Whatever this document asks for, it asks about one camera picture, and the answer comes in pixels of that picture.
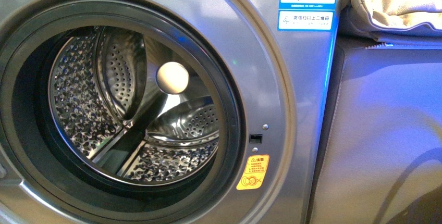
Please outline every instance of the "warning sticker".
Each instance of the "warning sticker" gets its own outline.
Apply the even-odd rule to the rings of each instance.
[[[269,155],[252,155],[247,159],[244,173],[236,186],[237,190],[257,189],[261,187],[267,172]]]

